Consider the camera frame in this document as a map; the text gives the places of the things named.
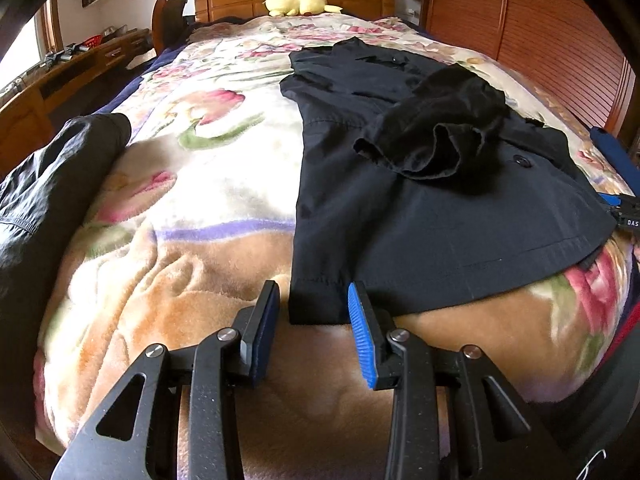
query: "window frame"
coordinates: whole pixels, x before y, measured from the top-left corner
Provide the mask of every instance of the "window frame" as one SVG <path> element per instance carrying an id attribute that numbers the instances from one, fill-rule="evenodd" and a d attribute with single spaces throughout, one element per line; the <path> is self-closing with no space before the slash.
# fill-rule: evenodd
<path id="1" fill-rule="evenodd" d="M 38 48 L 42 59 L 49 52 L 59 52 L 64 48 L 60 32 L 58 0 L 47 0 L 36 12 L 35 22 Z"/>

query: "floral blanket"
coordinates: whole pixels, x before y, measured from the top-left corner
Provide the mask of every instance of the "floral blanket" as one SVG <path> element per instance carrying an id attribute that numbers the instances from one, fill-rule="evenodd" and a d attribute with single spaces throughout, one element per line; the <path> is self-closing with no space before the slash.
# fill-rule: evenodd
<path id="1" fill-rule="evenodd" d="M 395 18 L 266 16 L 201 28 L 116 110 L 131 120 L 132 142 L 68 247 L 42 323 L 34 362 L 41 441 L 62 452 L 147 345 L 197 344 L 273 279 L 283 305 L 268 375 L 257 390 L 238 390 L 247 478 L 380 476 L 390 394 L 367 389 L 348 327 L 291 326 L 286 313 L 302 120 L 279 81 L 291 72 L 292 50 L 353 36 L 460 63 L 503 90 L 521 115 L 562 130 L 598 191 L 630 193 L 583 127 L 541 89 Z M 632 249 L 616 232 L 586 272 L 574 267 L 397 323 L 434 346 L 475 343 L 526 399 L 560 400 L 612 341 Z M 186 397 L 182 407 L 181 478 Z"/>

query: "dark jacket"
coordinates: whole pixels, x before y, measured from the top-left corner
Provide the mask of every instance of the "dark jacket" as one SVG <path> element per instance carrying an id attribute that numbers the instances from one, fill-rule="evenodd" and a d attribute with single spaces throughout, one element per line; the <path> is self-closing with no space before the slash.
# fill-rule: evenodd
<path id="1" fill-rule="evenodd" d="M 290 59 L 292 322 L 348 322 L 352 280 L 393 315 L 478 300 L 580 262 L 615 228 L 564 134 L 460 65 L 355 38 Z"/>
<path id="2" fill-rule="evenodd" d="M 33 357 L 60 260 L 130 133 L 122 114 L 72 119 L 0 184 L 0 442 L 15 464 L 7 443 L 33 435 Z"/>

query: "red basket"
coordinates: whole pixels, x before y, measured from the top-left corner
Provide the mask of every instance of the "red basket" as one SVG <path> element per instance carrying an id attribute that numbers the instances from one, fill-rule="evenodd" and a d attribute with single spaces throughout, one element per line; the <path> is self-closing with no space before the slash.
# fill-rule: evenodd
<path id="1" fill-rule="evenodd" d="M 95 48 L 96 46 L 100 45 L 100 42 L 102 41 L 102 35 L 98 34 L 97 36 L 92 36 L 91 38 L 89 38 L 88 40 L 86 40 L 83 45 L 88 46 L 89 48 Z"/>

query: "wooden desk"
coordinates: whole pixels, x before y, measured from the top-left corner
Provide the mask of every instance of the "wooden desk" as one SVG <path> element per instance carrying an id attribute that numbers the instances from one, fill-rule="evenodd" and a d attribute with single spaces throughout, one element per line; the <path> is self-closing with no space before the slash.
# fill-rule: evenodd
<path id="1" fill-rule="evenodd" d="M 0 179 L 57 133 L 50 115 L 89 83 L 150 48 L 148 28 L 61 62 L 0 108 Z"/>

